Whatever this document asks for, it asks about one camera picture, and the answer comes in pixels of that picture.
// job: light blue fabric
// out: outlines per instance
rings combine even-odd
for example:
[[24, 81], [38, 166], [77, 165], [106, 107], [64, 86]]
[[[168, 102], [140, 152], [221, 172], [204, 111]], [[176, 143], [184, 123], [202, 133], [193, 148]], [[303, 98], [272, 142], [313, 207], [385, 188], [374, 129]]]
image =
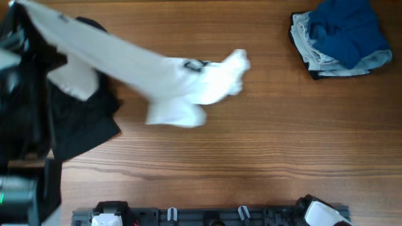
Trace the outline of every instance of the light blue fabric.
[[307, 33], [309, 13], [293, 15], [293, 26], [291, 27], [295, 45], [302, 55], [303, 61], [309, 63], [309, 70], [322, 71], [318, 74], [323, 76], [364, 75], [370, 73], [370, 69], [381, 67], [391, 61], [391, 50], [378, 50], [362, 58], [354, 68], [348, 70], [338, 60], [313, 48], [315, 40], [311, 40]]

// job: wooden table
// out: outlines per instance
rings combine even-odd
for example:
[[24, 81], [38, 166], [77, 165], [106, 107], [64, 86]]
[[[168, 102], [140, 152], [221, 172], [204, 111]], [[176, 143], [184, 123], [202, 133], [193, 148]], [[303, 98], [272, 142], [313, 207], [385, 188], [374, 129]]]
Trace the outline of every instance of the wooden table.
[[252, 64], [244, 90], [204, 106], [208, 121], [195, 129], [146, 126], [147, 102], [117, 83], [122, 134], [64, 164], [62, 225], [73, 210], [107, 200], [238, 207], [291, 204], [307, 193], [349, 205], [358, 225], [402, 224], [400, 1], [372, 2], [392, 64], [320, 81], [288, 39], [290, 13], [319, 1], [45, 2], [164, 55], [221, 61], [243, 48]]

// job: white fabric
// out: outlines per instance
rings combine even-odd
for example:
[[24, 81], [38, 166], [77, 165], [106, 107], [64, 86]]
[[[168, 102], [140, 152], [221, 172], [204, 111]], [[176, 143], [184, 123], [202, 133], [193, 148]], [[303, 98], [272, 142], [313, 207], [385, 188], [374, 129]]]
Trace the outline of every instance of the white fabric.
[[42, 37], [58, 51], [133, 87], [150, 102], [148, 124], [194, 127], [205, 122], [195, 104], [213, 104], [241, 90], [250, 65], [246, 51], [236, 50], [222, 63], [198, 73], [183, 67], [187, 59], [169, 58], [140, 48], [33, 1], [24, 6]]
[[0, 70], [19, 65], [20, 62], [21, 57], [19, 55], [0, 48]]
[[92, 67], [72, 54], [67, 55], [66, 65], [50, 71], [47, 78], [61, 91], [81, 101], [88, 100], [99, 88]]

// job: folded clothes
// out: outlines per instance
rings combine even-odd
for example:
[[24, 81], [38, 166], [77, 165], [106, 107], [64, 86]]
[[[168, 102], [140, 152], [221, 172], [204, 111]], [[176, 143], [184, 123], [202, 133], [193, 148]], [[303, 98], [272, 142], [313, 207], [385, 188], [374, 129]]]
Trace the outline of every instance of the folded clothes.
[[368, 0], [326, 0], [309, 17], [308, 34], [317, 40], [313, 47], [346, 69], [375, 51], [389, 49]]
[[245, 50], [234, 51], [221, 63], [196, 64], [199, 61], [145, 50], [33, 1], [17, 3], [49, 45], [143, 94], [150, 104], [147, 124], [204, 124], [205, 113], [198, 104], [236, 95], [250, 67]]
[[314, 47], [315, 40], [310, 39], [307, 31], [309, 14], [310, 12], [293, 14], [290, 29], [291, 38], [303, 61], [308, 64], [309, 71], [317, 71], [318, 76], [326, 77], [364, 75], [370, 73], [371, 69], [391, 61], [391, 50], [378, 50], [362, 58], [354, 68], [349, 70], [341, 61], [323, 54]]

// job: white plastic part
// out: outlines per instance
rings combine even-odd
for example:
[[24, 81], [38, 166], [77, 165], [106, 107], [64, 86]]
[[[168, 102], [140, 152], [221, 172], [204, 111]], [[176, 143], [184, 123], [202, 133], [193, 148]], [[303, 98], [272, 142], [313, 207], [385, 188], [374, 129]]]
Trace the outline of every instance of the white plastic part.
[[354, 226], [353, 223], [346, 220], [338, 211], [318, 201], [313, 201], [310, 204], [304, 218], [310, 226], [334, 226], [336, 223], [342, 221]]
[[123, 226], [121, 216], [115, 216], [113, 213], [102, 213], [92, 219], [91, 226]]
[[175, 207], [170, 207], [168, 209], [168, 221], [177, 221], [177, 209]]
[[247, 209], [247, 206], [241, 206], [241, 207], [239, 207], [239, 208], [237, 209], [237, 211], [239, 212], [239, 215], [240, 215], [240, 219], [241, 219], [241, 220], [246, 219], [246, 217], [247, 217], [247, 218], [250, 218], [250, 213], [249, 213], [249, 210]]

